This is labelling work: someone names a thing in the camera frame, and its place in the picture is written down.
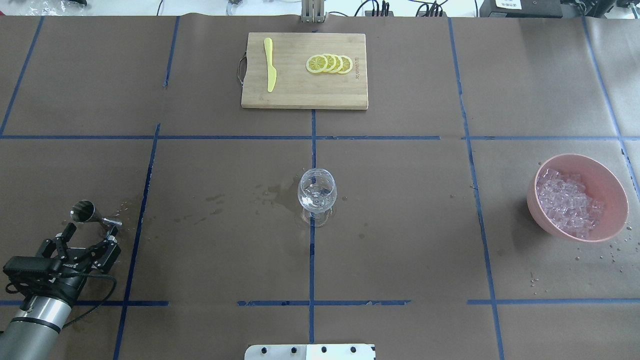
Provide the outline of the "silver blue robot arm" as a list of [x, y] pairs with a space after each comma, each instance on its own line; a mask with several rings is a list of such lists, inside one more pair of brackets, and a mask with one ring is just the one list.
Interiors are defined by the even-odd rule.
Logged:
[[23, 296], [1, 333], [3, 360], [45, 360], [62, 330], [73, 323], [69, 315], [89, 278], [110, 282], [92, 312], [114, 293], [118, 281], [109, 271], [121, 254], [118, 227], [108, 227], [103, 239], [85, 248], [68, 246], [76, 230], [68, 223], [55, 237], [44, 239], [35, 255], [13, 256], [3, 266], [6, 292]]

